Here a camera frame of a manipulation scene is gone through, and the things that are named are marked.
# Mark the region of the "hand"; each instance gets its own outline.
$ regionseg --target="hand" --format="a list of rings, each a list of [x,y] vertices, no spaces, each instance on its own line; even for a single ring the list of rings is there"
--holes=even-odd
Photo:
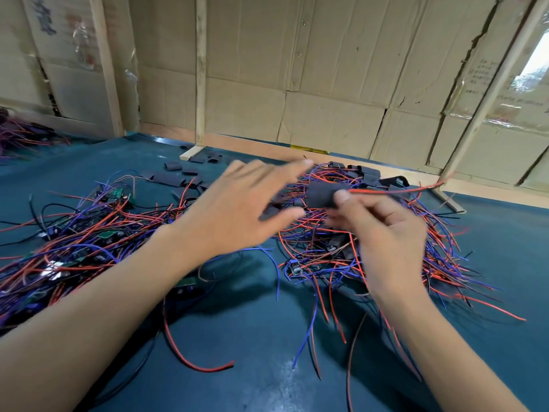
[[[283,166],[260,160],[249,164],[233,160],[221,177],[168,227],[176,237],[186,238],[186,245],[189,241],[196,243],[191,246],[200,252],[201,263],[219,254],[261,244],[305,215],[303,208],[292,207],[266,221],[259,220],[270,200],[311,166],[312,160]]]
[[[359,238],[368,290],[376,303],[383,307],[394,298],[425,293],[423,219],[383,195],[357,196],[340,190],[334,201],[338,209],[327,211],[326,224]]]

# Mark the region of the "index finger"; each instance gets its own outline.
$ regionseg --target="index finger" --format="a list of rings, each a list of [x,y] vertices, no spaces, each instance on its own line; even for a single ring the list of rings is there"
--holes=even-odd
[[[362,205],[385,225],[390,226],[415,218],[415,214],[387,195],[355,195]]]
[[[269,197],[271,197],[287,184],[296,182],[298,176],[305,173],[312,164],[313,161],[311,159],[305,159],[277,166],[259,181],[256,187],[259,188],[262,193],[268,194]]]

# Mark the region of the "person's left hand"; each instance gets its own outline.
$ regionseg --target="person's left hand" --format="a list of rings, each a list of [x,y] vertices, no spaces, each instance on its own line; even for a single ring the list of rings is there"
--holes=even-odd
[[[185,246],[199,251],[203,262],[261,244],[305,215],[303,208],[291,207],[268,220],[259,220],[270,200],[285,185],[296,182],[312,163],[300,160],[274,166],[260,160],[248,164],[232,161],[179,219],[166,226],[171,229],[171,239],[180,238]]]

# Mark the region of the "person's right hand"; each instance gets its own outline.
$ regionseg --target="person's right hand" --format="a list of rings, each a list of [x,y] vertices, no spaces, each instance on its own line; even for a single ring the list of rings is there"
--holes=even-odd
[[[327,211],[326,224],[359,238],[368,290],[376,303],[383,308],[395,298],[425,293],[423,219],[384,195],[357,196],[342,189],[334,201],[338,208]]]

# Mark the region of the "forearm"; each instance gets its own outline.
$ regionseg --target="forearm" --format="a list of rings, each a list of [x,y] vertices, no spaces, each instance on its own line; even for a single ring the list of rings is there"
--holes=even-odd
[[[201,262],[179,246],[169,249],[169,240],[153,236],[0,339],[3,410],[72,410],[148,312]]]
[[[384,314],[395,326],[445,412],[527,409],[442,316],[423,290]]]

